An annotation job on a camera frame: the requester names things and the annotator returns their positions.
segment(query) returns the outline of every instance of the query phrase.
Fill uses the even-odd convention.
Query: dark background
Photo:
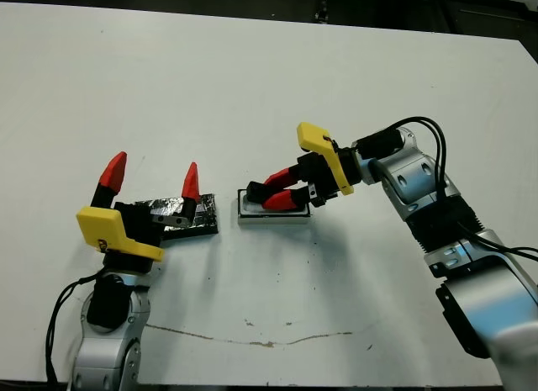
[[[411,29],[519,40],[538,61],[538,16],[506,0],[0,0],[299,23]]]

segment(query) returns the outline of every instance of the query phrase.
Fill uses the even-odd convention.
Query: yellow plastic part
[[[86,206],[76,214],[84,240],[99,250],[104,248],[125,254],[143,256],[157,262],[162,261],[164,250],[149,246],[127,237],[121,213],[114,209]]]
[[[297,127],[297,137],[299,146],[302,149],[313,151],[325,158],[340,191],[344,195],[352,194],[354,189],[345,177],[340,158],[336,154],[333,144],[330,141],[329,131],[307,122],[301,122]]]

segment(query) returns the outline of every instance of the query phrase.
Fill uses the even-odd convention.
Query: scratch mark
[[[267,343],[263,342],[249,342],[249,345],[253,346],[263,346],[263,347],[275,347],[275,342],[268,341]]]
[[[136,173],[138,172],[138,170],[139,170],[140,167],[142,166],[142,163],[144,163],[144,160],[145,160],[145,156],[142,156],[142,159],[141,159],[140,162],[138,163],[138,166],[136,166],[133,175],[136,174]]]
[[[178,335],[193,336],[195,338],[204,339],[206,341],[233,343],[235,345],[261,346],[261,347],[266,347],[266,348],[270,348],[270,349],[274,348],[275,346],[290,346],[290,345],[295,345],[296,343],[299,343],[299,342],[310,341],[310,340],[319,339],[319,338],[328,338],[330,336],[353,335],[353,332],[335,332],[335,333],[332,333],[332,334],[322,334],[322,335],[307,336],[305,338],[297,339],[296,341],[291,341],[291,342],[273,342],[273,341],[267,341],[267,342],[260,342],[260,341],[243,342],[243,341],[235,341],[233,339],[213,338],[211,336],[193,334],[192,332],[186,332],[185,330],[173,330],[172,328],[166,328],[164,326],[158,326],[158,325],[147,324],[146,326],[149,327],[149,328],[156,329],[156,330],[165,330],[165,331],[172,332],[172,333],[178,334]],[[369,329],[371,326],[373,326],[373,324],[369,325],[364,330]]]
[[[295,345],[296,343],[308,341],[310,339],[328,338],[329,336],[336,336],[336,335],[353,335],[353,332],[335,332],[334,334],[312,335],[312,336],[307,336],[306,338],[297,339],[296,341],[293,341],[293,342],[285,343],[284,345]]]
[[[167,330],[168,332],[173,332],[174,334],[194,336],[195,338],[205,339],[206,341],[214,341],[215,340],[215,338],[212,338],[210,336],[193,334],[192,332],[186,332],[185,330],[173,330],[172,328],[165,328],[164,326],[149,325],[149,324],[146,325],[146,326],[149,326],[150,328],[155,328],[156,330]]]

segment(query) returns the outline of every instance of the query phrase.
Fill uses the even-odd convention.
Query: white rectangular object
[[[303,154],[301,121],[343,146],[422,114],[445,131],[447,173],[482,222],[535,246],[538,66],[519,42],[11,3],[0,42],[0,378],[45,380],[54,302],[102,261],[75,213],[127,151],[118,200],[178,196],[196,161],[219,216],[218,235],[166,248],[142,383],[499,384],[444,321],[441,281],[379,186],[291,229],[240,228],[235,202]],[[61,381],[90,291],[58,318]]]

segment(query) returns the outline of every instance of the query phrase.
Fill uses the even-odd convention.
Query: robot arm
[[[444,177],[437,190],[434,160],[416,145],[404,127],[385,129],[340,149],[329,132],[299,125],[317,141],[330,144],[340,160],[346,182],[336,179],[326,154],[312,150],[298,164],[272,175],[265,184],[251,182],[247,198],[266,209],[293,209],[305,203],[320,206],[342,187],[362,180],[382,184],[401,219],[426,252],[425,262],[435,277],[445,277],[436,295],[448,324],[464,350],[490,358],[508,391],[538,389],[538,291],[512,255],[486,246],[502,245],[485,230],[453,182]],[[301,189],[285,189],[303,180]]]
[[[217,232],[214,196],[203,195],[200,202],[195,163],[189,168],[180,198],[116,202],[113,206],[126,161],[126,153],[120,152],[109,162],[91,206],[76,215],[86,243],[104,254],[103,269],[72,283],[56,303],[46,347],[47,378],[52,388],[57,386],[51,361],[55,317],[77,284],[95,279],[93,293],[82,306],[82,343],[72,369],[72,389],[134,389],[140,367],[140,340],[150,317],[148,291],[161,270],[157,262],[164,254],[159,247],[161,241]]]

